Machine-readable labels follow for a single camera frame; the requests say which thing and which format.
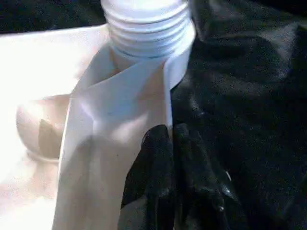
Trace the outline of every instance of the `round white object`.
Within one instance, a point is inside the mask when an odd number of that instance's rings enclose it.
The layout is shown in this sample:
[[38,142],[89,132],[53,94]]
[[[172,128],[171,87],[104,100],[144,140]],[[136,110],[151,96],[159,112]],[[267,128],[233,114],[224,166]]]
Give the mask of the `round white object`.
[[105,13],[105,17],[110,26],[121,30],[123,32],[129,33],[139,33],[139,34],[149,34],[149,33],[156,33],[159,31],[170,29],[174,26],[181,24],[187,18],[190,18],[190,11],[188,9],[180,12],[179,14],[166,19],[164,21],[156,22],[156,23],[148,23],[148,24],[135,24],[135,23],[128,23],[117,20],[116,18],[112,17]]
[[155,23],[188,7],[187,0],[101,0],[108,15],[127,23]]
[[167,30],[159,31],[156,33],[150,33],[150,34],[139,34],[139,33],[131,33],[127,31],[119,30],[115,27],[112,27],[112,25],[109,25],[109,30],[112,32],[114,36],[116,36],[118,39],[124,39],[133,41],[134,43],[138,42],[153,42],[153,41],[159,41],[163,39],[172,39],[172,37],[176,36],[182,30],[188,27],[190,18],[186,18],[181,24],[171,27]]
[[113,44],[122,52],[137,57],[159,57],[173,52],[183,39],[188,26],[174,36],[152,42],[135,42],[132,40],[118,39],[110,31]]

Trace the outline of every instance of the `gloved hand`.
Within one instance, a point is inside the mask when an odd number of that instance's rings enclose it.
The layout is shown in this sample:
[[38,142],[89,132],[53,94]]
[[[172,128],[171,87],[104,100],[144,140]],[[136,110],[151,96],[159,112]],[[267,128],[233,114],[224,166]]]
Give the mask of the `gloved hand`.
[[165,126],[149,130],[126,178],[118,229],[172,230],[176,210],[176,229],[248,229],[226,172],[211,158],[186,124],[174,127],[174,149]]
[[125,182],[119,230],[172,230],[176,184],[166,126],[150,129]]

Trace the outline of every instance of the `black glove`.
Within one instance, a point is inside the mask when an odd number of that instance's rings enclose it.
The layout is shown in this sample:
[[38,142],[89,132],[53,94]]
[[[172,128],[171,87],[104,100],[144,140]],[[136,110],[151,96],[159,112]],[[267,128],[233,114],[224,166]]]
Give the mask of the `black glove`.
[[176,186],[173,147],[165,126],[149,130],[125,183],[119,230],[172,230]]

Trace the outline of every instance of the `white surface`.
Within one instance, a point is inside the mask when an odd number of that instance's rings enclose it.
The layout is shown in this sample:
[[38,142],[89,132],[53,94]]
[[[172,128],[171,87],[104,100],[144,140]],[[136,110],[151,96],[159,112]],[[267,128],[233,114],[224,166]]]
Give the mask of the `white surface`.
[[26,153],[16,130],[18,105],[71,93],[106,36],[105,25],[0,36],[1,230],[51,229],[58,187],[58,166]]
[[126,22],[154,23],[188,7],[186,0],[101,0],[105,12]]

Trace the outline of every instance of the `black fabric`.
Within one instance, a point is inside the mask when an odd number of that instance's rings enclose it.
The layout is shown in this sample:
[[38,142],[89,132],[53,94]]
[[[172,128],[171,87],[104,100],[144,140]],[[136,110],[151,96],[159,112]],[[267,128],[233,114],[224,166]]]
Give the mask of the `black fabric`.
[[175,202],[173,146],[167,128],[156,126],[145,135],[126,177],[119,229],[172,230]]
[[307,175],[304,177],[297,194],[288,203],[284,219],[291,229],[307,229]]
[[106,23],[100,0],[1,0],[0,34]]
[[191,1],[198,29],[174,124],[211,129],[253,229],[303,229],[286,218],[307,173],[306,22],[241,0]]
[[186,124],[174,127],[174,152],[179,158],[179,229],[247,230],[244,210],[215,159],[210,137],[207,130],[208,147],[195,129]]

